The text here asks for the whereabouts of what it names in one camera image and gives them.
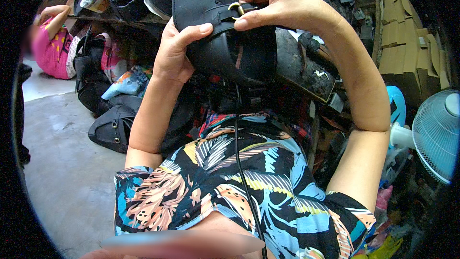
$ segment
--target black cable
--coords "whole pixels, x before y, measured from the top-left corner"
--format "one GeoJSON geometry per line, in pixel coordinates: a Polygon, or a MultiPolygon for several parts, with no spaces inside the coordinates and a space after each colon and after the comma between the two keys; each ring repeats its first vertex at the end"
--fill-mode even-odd
{"type": "MultiPolygon", "coordinates": [[[[243,183],[244,186],[244,191],[247,194],[247,202],[249,203],[249,207],[251,209],[251,212],[253,214],[254,219],[256,220],[256,229],[257,233],[259,234],[259,239],[261,239],[265,243],[265,238],[264,234],[262,232],[262,229],[260,227],[260,221],[259,217],[257,214],[259,212],[256,212],[254,202],[251,200],[251,195],[249,194],[249,188],[246,183],[246,177],[244,176],[243,168],[241,167],[241,161],[240,161],[240,152],[238,150],[238,116],[240,112],[240,90],[238,89],[238,84],[235,83],[236,86],[236,111],[235,111],[235,157],[236,157],[236,163],[238,164],[238,169],[240,170],[240,177],[241,177],[241,182],[243,183]]],[[[262,248],[262,259],[267,259],[267,246],[264,246],[262,248]]]]}

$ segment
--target black handbag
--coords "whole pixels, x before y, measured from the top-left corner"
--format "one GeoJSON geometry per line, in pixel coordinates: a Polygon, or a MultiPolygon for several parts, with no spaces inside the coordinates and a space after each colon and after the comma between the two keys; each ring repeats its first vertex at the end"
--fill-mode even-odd
{"type": "Polygon", "coordinates": [[[134,110],[135,113],[141,107],[142,98],[135,95],[120,94],[109,99],[109,107],[112,108],[116,105],[125,105],[134,110]]]}
{"type": "Polygon", "coordinates": [[[126,153],[135,116],[130,107],[116,105],[96,119],[89,128],[88,137],[100,146],[126,153]]]}
{"type": "Polygon", "coordinates": [[[74,58],[77,80],[75,91],[78,100],[96,116],[101,116],[109,110],[107,101],[101,96],[110,87],[111,83],[101,70],[101,58],[104,52],[105,38],[94,38],[91,28],[77,45],[77,53],[74,58]]]}

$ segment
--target pink shirt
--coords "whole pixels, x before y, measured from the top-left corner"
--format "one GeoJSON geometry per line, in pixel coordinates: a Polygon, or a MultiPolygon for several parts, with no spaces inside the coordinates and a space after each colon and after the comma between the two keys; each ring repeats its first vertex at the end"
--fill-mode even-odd
{"type": "Polygon", "coordinates": [[[32,52],[37,65],[46,74],[60,79],[69,79],[66,62],[73,37],[67,28],[61,27],[50,41],[47,29],[51,20],[52,18],[48,19],[40,26],[40,34],[32,43],[32,52]]]}

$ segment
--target white fabric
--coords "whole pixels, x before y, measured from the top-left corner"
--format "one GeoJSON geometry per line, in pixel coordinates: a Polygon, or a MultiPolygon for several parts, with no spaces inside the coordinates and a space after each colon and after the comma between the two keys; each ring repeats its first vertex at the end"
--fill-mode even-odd
{"type": "Polygon", "coordinates": [[[144,4],[146,5],[146,7],[150,10],[151,13],[155,14],[155,15],[158,15],[159,17],[161,17],[161,19],[163,20],[170,20],[170,16],[162,13],[161,11],[158,10],[158,8],[156,8],[152,2],[150,2],[150,0],[143,0],[144,1],[144,4]]]}
{"type": "Polygon", "coordinates": [[[69,54],[67,55],[67,62],[65,64],[66,71],[67,71],[67,76],[69,78],[73,78],[77,72],[75,71],[74,67],[74,58],[75,55],[77,54],[77,45],[80,42],[80,40],[86,35],[88,32],[88,26],[80,30],[77,35],[74,36],[72,43],[69,46],[69,54]]]}

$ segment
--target person in pink shirt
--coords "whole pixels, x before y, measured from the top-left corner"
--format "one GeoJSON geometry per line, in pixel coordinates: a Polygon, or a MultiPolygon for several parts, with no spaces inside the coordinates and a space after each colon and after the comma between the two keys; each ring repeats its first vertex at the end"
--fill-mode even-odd
{"type": "Polygon", "coordinates": [[[63,27],[69,12],[68,5],[47,7],[28,30],[29,54],[46,74],[59,79],[70,79],[75,76],[72,64],[75,51],[70,52],[74,38],[67,28],[63,27]]]}

